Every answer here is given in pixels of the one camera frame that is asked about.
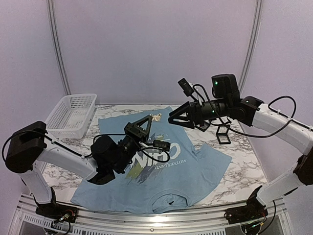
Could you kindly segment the light blue printed t-shirt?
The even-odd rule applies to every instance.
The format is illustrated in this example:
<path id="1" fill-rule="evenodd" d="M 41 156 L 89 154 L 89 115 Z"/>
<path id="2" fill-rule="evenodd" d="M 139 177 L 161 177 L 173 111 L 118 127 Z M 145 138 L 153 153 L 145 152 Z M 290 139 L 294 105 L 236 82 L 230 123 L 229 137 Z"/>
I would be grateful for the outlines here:
<path id="1" fill-rule="evenodd" d="M 125 173 L 104 185 L 82 181 L 71 202 L 93 211 L 164 213 L 185 209 L 209 195 L 223 178 L 232 158 L 207 144 L 196 149 L 185 130 L 169 124 L 170 107 L 153 110 L 149 142 L 168 141 L 170 152 L 138 152 Z"/>

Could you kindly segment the white perforated plastic basket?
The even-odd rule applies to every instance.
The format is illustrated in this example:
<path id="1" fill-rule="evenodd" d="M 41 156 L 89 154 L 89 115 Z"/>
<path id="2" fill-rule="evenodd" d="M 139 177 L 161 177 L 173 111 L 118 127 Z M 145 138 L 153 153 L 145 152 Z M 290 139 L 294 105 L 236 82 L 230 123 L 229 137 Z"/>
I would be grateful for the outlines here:
<path id="1" fill-rule="evenodd" d="M 60 99 L 46 119 L 46 129 L 59 139 L 81 139 L 92 118 L 97 94 L 72 94 Z"/>

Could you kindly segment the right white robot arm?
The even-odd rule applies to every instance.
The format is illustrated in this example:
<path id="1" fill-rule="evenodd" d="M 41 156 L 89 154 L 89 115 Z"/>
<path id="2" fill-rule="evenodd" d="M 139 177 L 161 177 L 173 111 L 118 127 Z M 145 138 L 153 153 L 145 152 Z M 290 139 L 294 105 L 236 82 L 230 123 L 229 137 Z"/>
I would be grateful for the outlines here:
<path id="1" fill-rule="evenodd" d="M 212 77 L 214 100 L 186 102 L 169 114 L 170 124 L 205 131 L 209 122 L 223 117 L 277 136 L 301 152 L 297 163 L 272 182 L 256 189 L 243 207 L 242 215 L 253 219 L 271 201 L 313 183 L 313 128 L 293 116 L 287 116 L 252 96 L 240 97 L 236 77 L 219 74 Z"/>

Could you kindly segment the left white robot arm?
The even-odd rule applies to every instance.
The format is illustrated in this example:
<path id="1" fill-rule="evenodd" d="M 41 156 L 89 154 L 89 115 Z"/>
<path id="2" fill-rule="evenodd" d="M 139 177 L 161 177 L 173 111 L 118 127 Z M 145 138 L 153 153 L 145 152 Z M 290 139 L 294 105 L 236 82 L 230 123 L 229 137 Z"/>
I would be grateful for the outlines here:
<path id="1" fill-rule="evenodd" d="M 8 150 L 1 154 L 6 167 L 20 175 L 44 212 L 57 218 L 62 207 L 54 201 L 54 192 L 35 168 L 35 162 L 59 166 L 90 183 L 103 185 L 115 179 L 115 174 L 125 172 L 133 156 L 148 139 L 151 124 L 151 116 L 128 123 L 124 127 L 124 139 L 118 142 L 112 139 L 111 134 L 99 135 L 91 145 L 91 153 L 85 156 L 59 142 L 48 133 L 44 122 L 37 121 L 9 137 L 3 145 Z"/>

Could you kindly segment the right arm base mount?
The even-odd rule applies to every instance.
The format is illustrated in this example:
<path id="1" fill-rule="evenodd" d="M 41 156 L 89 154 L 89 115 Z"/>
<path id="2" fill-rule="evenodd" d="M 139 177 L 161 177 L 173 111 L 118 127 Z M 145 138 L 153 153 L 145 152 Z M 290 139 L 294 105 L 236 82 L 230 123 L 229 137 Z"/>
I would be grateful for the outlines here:
<path id="1" fill-rule="evenodd" d="M 229 224 L 242 223 L 254 219 L 266 217 L 268 211 L 266 206 L 257 200 L 257 193 L 262 186 L 256 188 L 246 201 L 245 206 L 228 208 L 225 210 L 224 218 Z"/>

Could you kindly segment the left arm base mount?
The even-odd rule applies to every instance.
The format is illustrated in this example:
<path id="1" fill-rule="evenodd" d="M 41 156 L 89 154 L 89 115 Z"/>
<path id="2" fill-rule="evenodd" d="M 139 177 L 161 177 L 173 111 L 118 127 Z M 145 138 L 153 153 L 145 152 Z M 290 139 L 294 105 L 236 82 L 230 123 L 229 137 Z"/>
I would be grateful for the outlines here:
<path id="1" fill-rule="evenodd" d="M 74 223 L 76 221 L 78 209 L 72 206 L 58 204 L 56 202 L 55 191 L 51 189 L 51 201 L 46 204 L 40 204 L 33 196 L 37 205 L 36 214 L 56 220 L 57 222 L 68 221 Z"/>

